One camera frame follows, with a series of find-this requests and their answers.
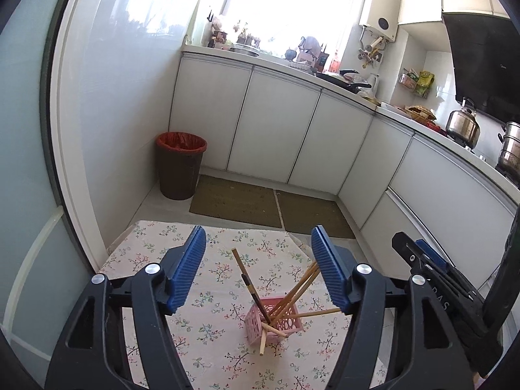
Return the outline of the wooden chopstick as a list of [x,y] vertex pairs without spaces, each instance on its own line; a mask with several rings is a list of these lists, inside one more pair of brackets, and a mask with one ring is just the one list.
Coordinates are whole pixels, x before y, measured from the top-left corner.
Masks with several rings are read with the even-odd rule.
[[284,316],[284,319],[300,319],[300,318],[307,318],[307,317],[313,317],[313,316],[322,316],[332,313],[341,313],[341,310],[339,308],[332,308],[332,309],[326,309],[326,310],[320,310],[320,311],[313,311],[313,312],[307,312],[307,313],[294,313]]
[[262,333],[260,338],[260,347],[259,347],[259,355],[262,357],[265,355],[265,348],[267,343],[268,329],[266,328],[267,324],[262,323]]
[[277,328],[274,328],[273,326],[265,323],[265,322],[260,322],[260,325],[262,327],[262,330],[265,331],[265,333],[267,335],[276,335],[278,337],[281,337],[281,338],[287,338],[289,337],[289,334],[286,334],[285,332],[277,329]]
[[315,270],[310,274],[310,276],[303,282],[303,284],[298,285],[296,288],[296,291],[293,292],[289,300],[287,300],[278,311],[277,315],[275,316],[273,322],[277,323],[279,322],[286,312],[297,303],[297,301],[303,296],[303,294],[307,291],[307,289],[313,284],[313,282],[317,279],[317,277],[320,274],[319,268],[315,268]]
[[313,262],[300,281],[278,302],[270,312],[271,325],[276,324],[288,309],[303,295],[320,273],[317,262]]

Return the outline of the black chopstick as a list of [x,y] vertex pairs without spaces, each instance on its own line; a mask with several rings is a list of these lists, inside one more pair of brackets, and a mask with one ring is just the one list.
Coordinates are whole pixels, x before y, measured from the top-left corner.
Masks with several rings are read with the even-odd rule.
[[240,258],[240,255],[237,251],[236,248],[233,248],[232,249],[232,254],[238,264],[238,267],[240,269],[240,272],[241,272],[241,278],[243,279],[243,282],[244,284],[246,285],[248,291],[249,291],[249,294],[251,295],[251,297],[253,298],[254,302],[255,302],[255,305],[257,306],[259,312],[261,313],[261,315],[264,317],[265,319],[265,322],[270,325],[271,324],[271,317],[269,316],[269,314],[267,313],[267,310],[265,309],[265,306],[263,305],[262,301],[261,301],[261,298],[259,297],[259,295],[257,294],[256,292],[256,289],[255,289],[255,286],[253,285],[253,283],[251,282],[251,279],[249,277],[249,274]]

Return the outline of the brown floor mat right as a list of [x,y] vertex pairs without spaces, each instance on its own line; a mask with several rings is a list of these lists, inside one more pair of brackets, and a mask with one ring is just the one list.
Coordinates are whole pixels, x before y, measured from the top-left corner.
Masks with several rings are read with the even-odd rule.
[[276,191],[286,231],[311,235],[323,226],[331,238],[354,239],[354,233],[335,201]]

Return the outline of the brown floor mat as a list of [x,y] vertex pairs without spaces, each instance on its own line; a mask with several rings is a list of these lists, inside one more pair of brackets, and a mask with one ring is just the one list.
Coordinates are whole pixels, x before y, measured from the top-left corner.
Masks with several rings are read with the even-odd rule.
[[354,239],[354,233],[335,201],[276,191],[286,231],[311,235],[323,226],[331,238]]
[[234,222],[281,228],[271,188],[201,175],[189,211]]

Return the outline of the brown floor mat left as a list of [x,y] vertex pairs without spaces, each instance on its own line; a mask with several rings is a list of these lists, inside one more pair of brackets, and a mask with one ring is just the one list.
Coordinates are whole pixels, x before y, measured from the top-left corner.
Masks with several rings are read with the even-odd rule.
[[281,228],[271,188],[201,175],[189,211],[234,222]]

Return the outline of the floral tablecloth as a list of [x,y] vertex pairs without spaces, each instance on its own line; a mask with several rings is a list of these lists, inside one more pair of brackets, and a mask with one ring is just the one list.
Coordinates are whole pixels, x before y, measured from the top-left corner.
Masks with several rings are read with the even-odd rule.
[[[167,317],[175,348],[195,389],[323,389],[350,319],[303,318],[303,330],[273,336],[265,355],[249,346],[244,320],[254,302],[232,254],[239,252],[260,297],[284,297],[311,265],[309,247],[286,231],[208,227],[206,250],[184,306]],[[297,302],[302,313],[332,309],[317,278]]]

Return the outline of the pink perforated utensil holder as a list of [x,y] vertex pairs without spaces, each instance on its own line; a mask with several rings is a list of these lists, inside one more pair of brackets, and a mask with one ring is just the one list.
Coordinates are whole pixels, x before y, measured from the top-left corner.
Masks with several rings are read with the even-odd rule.
[[[282,297],[270,297],[261,299],[267,312],[270,312],[271,309],[281,300]],[[284,333],[287,336],[299,333],[303,330],[303,325],[301,319],[295,317],[295,315],[298,313],[298,309],[295,305],[291,305],[278,321],[275,321],[275,315],[270,313],[270,326],[272,328],[276,328],[281,333]],[[244,320],[246,338],[249,346],[253,346],[256,343],[260,343],[262,332],[265,330],[261,325],[261,323],[264,321],[264,316],[261,314],[260,310],[258,309],[258,306],[253,305],[249,309]]]

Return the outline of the brown trash bin red liner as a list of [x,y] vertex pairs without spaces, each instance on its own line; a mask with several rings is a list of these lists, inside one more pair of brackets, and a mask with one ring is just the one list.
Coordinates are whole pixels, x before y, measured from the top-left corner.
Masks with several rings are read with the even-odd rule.
[[162,195],[182,201],[196,190],[207,141],[187,132],[165,132],[155,139],[156,166]]

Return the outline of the large steel steamer pot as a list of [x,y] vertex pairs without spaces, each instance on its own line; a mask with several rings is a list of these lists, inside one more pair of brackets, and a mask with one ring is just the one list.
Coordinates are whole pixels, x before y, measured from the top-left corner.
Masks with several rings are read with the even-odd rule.
[[508,122],[497,137],[502,144],[496,169],[519,188],[520,183],[520,125]]

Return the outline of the black frying pan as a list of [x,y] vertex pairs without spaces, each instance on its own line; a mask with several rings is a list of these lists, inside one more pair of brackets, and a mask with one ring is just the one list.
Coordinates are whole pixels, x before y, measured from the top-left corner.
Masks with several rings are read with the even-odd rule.
[[354,94],[361,89],[372,88],[371,84],[356,70],[340,70],[338,73],[317,71],[316,76]]

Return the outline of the steel kettle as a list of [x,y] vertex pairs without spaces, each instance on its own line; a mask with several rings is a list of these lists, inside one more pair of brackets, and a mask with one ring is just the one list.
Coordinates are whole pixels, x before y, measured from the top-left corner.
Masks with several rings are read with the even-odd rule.
[[463,147],[473,150],[479,140],[480,126],[476,120],[474,103],[471,99],[463,98],[461,108],[449,114],[445,131]]

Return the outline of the clear electric kettle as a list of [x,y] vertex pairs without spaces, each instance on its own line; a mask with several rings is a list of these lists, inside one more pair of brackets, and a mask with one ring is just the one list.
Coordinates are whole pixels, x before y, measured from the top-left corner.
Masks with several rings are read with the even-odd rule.
[[371,87],[367,89],[367,94],[371,98],[375,98],[375,96],[376,96],[378,82],[379,82],[379,75],[378,74],[376,74],[376,73],[369,73],[368,74],[368,76],[367,76],[367,83],[369,85],[371,85]]

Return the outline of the white water heater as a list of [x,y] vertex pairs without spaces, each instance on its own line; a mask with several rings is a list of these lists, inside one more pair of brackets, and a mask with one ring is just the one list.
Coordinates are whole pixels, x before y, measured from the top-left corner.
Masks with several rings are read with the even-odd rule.
[[389,42],[397,37],[401,0],[364,0],[359,25]]

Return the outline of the black range hood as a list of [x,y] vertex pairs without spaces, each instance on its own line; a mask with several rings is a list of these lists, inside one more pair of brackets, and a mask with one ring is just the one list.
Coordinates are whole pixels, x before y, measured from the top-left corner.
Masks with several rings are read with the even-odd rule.
[[445,13],[456,101],[501,123],[519,121],[519,33],[510,19]]

